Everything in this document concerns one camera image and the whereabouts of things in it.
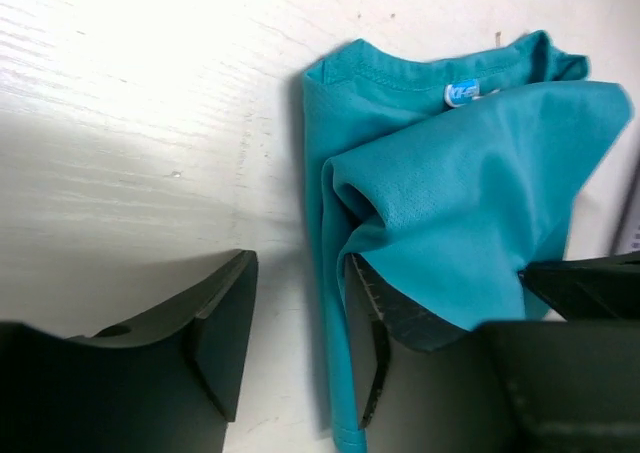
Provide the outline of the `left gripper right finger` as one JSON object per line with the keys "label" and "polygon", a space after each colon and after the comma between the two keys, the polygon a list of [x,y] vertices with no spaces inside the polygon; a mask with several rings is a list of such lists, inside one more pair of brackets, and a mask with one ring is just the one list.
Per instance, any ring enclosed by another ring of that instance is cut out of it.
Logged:
{"label": "left gripper right finger", "polygon": [[372,452],[635,452],[639,319],[465,331],[345,263],[357,421]]}

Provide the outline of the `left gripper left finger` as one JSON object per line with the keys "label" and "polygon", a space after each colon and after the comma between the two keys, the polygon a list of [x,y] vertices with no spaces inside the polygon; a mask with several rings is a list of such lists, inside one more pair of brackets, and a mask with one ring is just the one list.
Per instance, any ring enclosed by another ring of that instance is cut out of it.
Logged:
{"label": "left gripper left finger", "polygon": [[235,420],[258,258],[91,337],[1,326],[5,452],[219,452]]}

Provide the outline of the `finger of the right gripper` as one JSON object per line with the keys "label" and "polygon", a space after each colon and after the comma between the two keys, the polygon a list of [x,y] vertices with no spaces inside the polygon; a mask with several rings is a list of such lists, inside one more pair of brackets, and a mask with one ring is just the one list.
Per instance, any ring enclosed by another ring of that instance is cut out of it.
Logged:
{"label": "finger of the right gripper", "polygon": [[529,264],[521,284],[566,320],[639,319],[639,253]]}

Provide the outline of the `teal t-shirt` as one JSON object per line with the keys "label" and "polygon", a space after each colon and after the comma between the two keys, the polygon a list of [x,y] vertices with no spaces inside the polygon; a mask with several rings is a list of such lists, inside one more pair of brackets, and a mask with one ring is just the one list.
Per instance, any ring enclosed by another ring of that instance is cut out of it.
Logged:
{"label": "teal t-shirt", "polygon": [[429,63],[357,40],[302,76],[305,193],[326,333],[332,433],[357,420],[345,258],[445,322],[539,320],[518,277],[562,258],[575,197],[633,114],[622,86],[543,31]]}

